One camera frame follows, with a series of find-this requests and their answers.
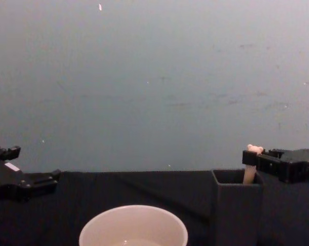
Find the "white label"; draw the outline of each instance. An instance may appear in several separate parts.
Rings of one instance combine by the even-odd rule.
[[[10,168],[10,169],[12,169],[12,170],[14,170],[14,171],[20,171],[20,169],[19,168],[17,168],[15,165],[13,165],[12,163],[9,163],[9,162],[7,162],[7,163],[5,163],[5,166],[7,166],[8,168]]]

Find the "white bowl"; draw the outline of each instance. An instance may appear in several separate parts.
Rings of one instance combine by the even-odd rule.
[[[80,246],[186,246],[188,233],[174,214],[133,205],[105,211],[81,231]]]

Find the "black container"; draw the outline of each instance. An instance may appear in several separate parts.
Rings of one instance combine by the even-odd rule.
[[[263,180],[243,184],[244,169],[212,170],[210,246],[255,246],[261,216]]]

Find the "black tablecloth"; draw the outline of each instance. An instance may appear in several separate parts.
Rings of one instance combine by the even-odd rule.
[[[309,184],[260,174],[265,190],[258,245],[309,245]],[[209,171],[63,172],[54,194],[27,203],[0,201],[0,245],[78,245],[83,226],[97,214],[146,204],[176,214],[188,229],[188,246],[208,246],[210,193]]]

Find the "black box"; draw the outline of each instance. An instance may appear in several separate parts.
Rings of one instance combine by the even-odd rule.
[[[244,169],[212,170],[210,246],[255,246],[261,216],[263,180],[243,184]]]

